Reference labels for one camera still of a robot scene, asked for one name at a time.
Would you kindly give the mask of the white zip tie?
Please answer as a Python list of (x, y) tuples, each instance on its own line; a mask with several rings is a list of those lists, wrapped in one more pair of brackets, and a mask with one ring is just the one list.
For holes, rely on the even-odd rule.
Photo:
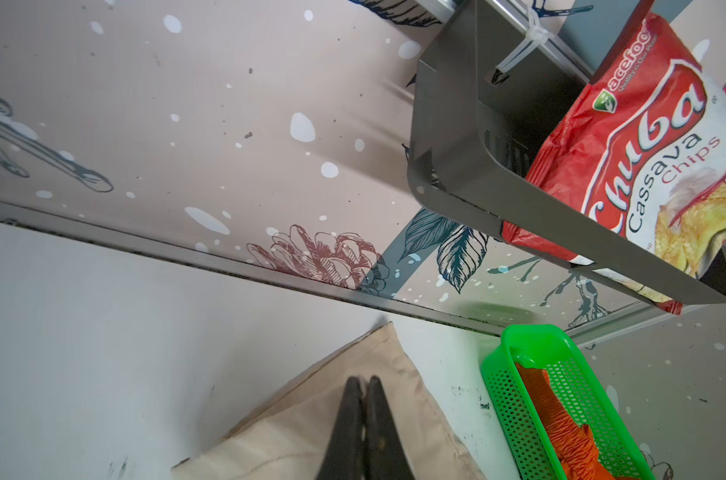
[(553, 34), (541, 25), (538, 10), (533, 6), (527, 7), (528, 27), (523, 40), (496, 66), (490, 82), (493, 85), (502, 83), (508, 78), (508, 73), (525, 57), (544, 45)]

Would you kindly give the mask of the beige shorts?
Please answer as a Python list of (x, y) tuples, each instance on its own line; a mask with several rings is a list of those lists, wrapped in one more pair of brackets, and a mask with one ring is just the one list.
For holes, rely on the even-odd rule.
[(348, 343), (302, 372), (174, 479), (312, 479), (329, 446), (350, 377), (383, 383), (408, 465), (418, 479), (480, 479), (392, 324)]

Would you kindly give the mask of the orange shorts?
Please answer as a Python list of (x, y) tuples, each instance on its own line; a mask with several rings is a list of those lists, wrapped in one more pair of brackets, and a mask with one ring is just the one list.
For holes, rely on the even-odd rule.
[(588, 424), (577, 424), (551, 388), (546, 370), (515, 364), (534, 409), (567, 479), (642, 479), (615, 476), (599, 460), (600, 450)]

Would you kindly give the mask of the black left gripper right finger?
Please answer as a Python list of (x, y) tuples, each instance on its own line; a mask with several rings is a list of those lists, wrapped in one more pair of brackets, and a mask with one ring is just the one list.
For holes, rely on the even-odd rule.
[(378, 376), (372, 376), (366, 387), (364, 444), (366, 479), (415, 479)]

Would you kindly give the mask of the green plastic basket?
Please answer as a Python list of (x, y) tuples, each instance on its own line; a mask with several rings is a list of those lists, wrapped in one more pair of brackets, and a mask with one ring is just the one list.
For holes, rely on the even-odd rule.
[(519, 370), (543, 370), (565, 412), (593, 433), (600, 464), (616, 477), (652, 479), (650, 467), (583, 354), (553, 325), (512, 325), (480, 371), (523, 479), (564, 479)]

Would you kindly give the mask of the red cassava chips bag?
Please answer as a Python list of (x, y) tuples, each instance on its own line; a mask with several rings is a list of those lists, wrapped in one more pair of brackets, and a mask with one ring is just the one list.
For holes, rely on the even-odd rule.
[(668, 22), (648, 13), (526, 178), (701, 278), (726, 241), (726, 92)]

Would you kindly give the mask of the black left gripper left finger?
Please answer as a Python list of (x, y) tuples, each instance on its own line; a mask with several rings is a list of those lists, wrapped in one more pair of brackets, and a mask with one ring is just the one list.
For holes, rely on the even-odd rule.
[(347, 379), (317, 480), (366, 478), (364, 395), (358, 377)]

